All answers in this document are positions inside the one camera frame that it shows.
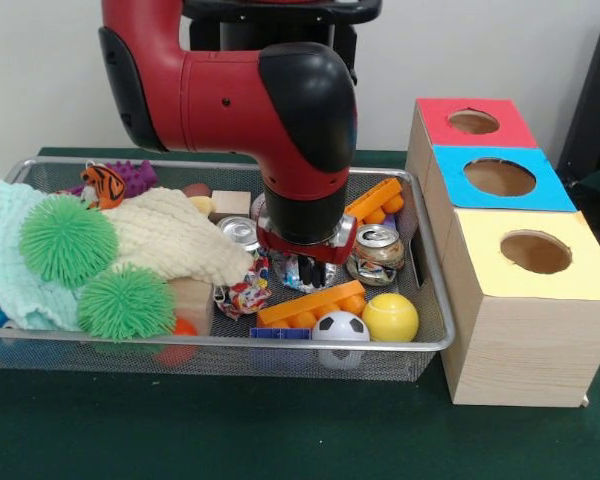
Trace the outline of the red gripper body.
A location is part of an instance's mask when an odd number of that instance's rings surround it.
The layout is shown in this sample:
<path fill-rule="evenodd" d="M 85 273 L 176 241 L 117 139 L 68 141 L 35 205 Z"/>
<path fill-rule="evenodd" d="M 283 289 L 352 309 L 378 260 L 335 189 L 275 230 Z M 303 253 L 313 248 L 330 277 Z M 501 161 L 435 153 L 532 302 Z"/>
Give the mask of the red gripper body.
<path fill-rule="evenodd" d="M 303 255 L 322 263 L 344 264 L 349 257 L 355 242 L 355 232 L 349 231 L 343 241 L 336 237 L 313 245 L 300 245 L 291 243 L 278 236 L 274 231 L 258 227 L 257 238 L 262 246 L 268 250 L 284 254 Z"/>

